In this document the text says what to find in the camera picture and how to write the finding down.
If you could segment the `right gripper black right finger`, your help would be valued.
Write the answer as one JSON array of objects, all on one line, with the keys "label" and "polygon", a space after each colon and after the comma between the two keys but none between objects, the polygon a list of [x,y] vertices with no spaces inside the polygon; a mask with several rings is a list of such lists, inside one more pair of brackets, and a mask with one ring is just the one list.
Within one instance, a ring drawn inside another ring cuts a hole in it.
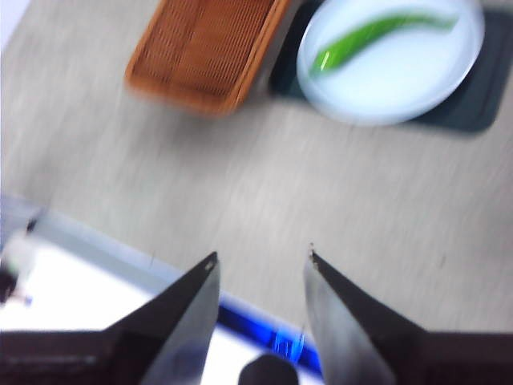
[{"label": "right gripper black right finger", "polygon": [[510,384],[512,335],[429,331],[379,302],[315,251],[305,297],[327,384]]}]

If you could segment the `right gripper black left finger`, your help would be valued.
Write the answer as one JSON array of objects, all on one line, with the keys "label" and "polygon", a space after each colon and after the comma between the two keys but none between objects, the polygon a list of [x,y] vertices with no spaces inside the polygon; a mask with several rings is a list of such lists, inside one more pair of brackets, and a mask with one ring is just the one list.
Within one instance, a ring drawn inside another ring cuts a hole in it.
[{"label": "right gripper black left finger", "polygon": [[1,334],[3,384],[198,384],[220,298],[215,252],[103,330]]}]

